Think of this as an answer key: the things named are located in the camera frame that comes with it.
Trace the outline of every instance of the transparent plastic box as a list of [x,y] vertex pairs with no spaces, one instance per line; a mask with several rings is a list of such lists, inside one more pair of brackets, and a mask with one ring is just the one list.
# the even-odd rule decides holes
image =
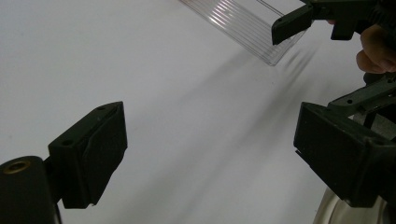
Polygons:
[[223,33],[270,65],[276,65],[304,34],[273,46],[271,27],[300,7],[297,0],[180,0]]

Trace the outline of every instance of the finger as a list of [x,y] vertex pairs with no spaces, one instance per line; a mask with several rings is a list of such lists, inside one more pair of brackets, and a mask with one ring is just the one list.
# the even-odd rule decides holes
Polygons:
[[374,25],[361,33],[361,44],[372,63],[388,72],[396,72],[396,51],[386,45],[386,36],[385,30]]
[[356,62],[358,64],[359,69],[367,73],[383,74],[387,72],[385,69],[378,66],[376,63],[373,63],[371,59],[366,55],[364,50],[362,50],[356,55]]

